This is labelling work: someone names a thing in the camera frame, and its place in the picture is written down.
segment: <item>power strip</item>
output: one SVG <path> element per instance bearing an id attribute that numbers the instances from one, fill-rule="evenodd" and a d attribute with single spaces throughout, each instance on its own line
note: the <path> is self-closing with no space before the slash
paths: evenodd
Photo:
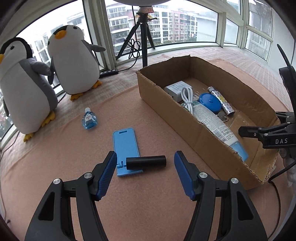
<path id="1" fill-rule="evenodd" d="M 100 73 L 99 79 L 101 79 L 103 77 L 110 76 L 110 75 L 115 75 L 115 74 L 118 74 L 118 69 L 106 70 L 106 71 Z"/>

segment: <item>cardboard box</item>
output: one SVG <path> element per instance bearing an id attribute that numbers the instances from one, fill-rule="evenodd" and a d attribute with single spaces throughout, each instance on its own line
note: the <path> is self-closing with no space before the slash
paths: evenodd
<path id="1" fill-rule="evenodd" d="M 268 127 L 279 124 L 274 110 L 254 90 L 209 62 L 190 56 L 171 58 L 137 72 L 141 98 L 156 111 L 222 180 L 236 177 L 245 189 L 265 183 L 274 167 L 278 149 L 265 150 L 254 138 L 241 138 L 240 126 Z M 249 158 L 238 154 L 213 135 L 173 100 L 164 87 L 184 81 L 199 95 L 213 86 L 231 103 L 236 113 L 225 124 L 236 135 Z"/>

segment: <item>small bottle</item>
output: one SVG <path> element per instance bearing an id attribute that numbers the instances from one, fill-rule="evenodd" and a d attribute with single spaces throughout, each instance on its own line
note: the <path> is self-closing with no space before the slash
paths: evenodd
<path id="1" fill-rule="evenodd" d="M 90 108 L 85 108 L 85 115 L 82 119 L 82 125 L 85 129 L 90 129 L 98 124 L 98 120 L 96 115 L 91 112 Z"/>

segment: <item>black cylinder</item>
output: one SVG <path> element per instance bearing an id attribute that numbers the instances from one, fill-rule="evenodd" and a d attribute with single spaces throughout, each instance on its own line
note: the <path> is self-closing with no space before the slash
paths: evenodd
<path id="1" fill-rule="evenodd" d="M 138 170 L 147 169 L 150 167 L 165 167 L 165 156 L 142 156 L 142 157 L 127 157 L 126 169 Z"/>

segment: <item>power adapter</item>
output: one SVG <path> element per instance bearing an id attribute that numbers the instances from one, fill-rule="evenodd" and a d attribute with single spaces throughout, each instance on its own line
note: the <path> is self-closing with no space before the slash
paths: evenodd
<path id="1" fill-rule="evenodd" d="M 182 101 L 182 96 L 181 96 L 181 91 L 183 88 L 191 88 L 192 87 L 188 84 L 186 84 L 183 81 L 179 81 L 177 83 L 174 83 L 172 85 L 166 86 L 164 88 L 164 91 L 166 93 L 168 93 L 170 96 L 172 96 L 172 98 L 176 101 L 176 102 L 181 102 Z"/>

